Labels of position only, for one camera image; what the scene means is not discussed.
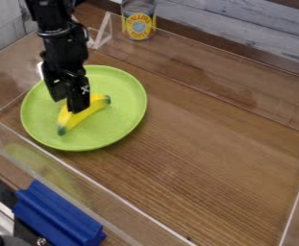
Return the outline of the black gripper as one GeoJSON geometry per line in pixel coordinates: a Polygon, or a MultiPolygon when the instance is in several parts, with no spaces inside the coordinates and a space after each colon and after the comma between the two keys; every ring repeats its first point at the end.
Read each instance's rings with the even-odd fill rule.
{"type": "Polygon", "coordinates": [[[68,111],[79,113],[90,106],[90,83],[83,68],[88,31],[79,22],[40,23],[38,34],[46,47],[40,54],[42,71],[51,99],[58,102],[67,97],[68,111]]]}

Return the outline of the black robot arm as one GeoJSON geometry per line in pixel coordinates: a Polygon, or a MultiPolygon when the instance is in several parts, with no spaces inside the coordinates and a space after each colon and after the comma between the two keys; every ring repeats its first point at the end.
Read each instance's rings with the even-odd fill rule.
{"type": "Polygon", "coordinates": [[[72,19],[76,0],[26,0],[44,51],[42,71],[50,96],[66,99],[67,110],[79,113],[90,107],[90,83],[83,63],[87,61],[88,31],[72,19]]]}

